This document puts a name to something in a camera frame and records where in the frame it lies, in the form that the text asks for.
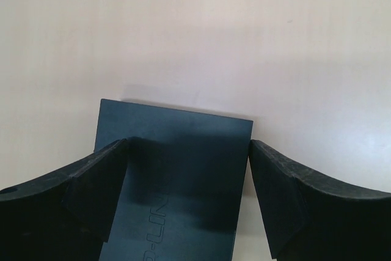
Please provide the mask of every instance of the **beige wall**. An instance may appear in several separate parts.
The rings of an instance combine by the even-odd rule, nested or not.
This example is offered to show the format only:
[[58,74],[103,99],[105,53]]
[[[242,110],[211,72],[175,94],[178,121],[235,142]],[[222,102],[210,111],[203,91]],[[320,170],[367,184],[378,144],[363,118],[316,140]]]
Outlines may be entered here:
[[[93,149],[100,98],[254,119],[391,191],[390,0],[0,0],[0,189]],[[234,261],[270,260],[246,179]]]

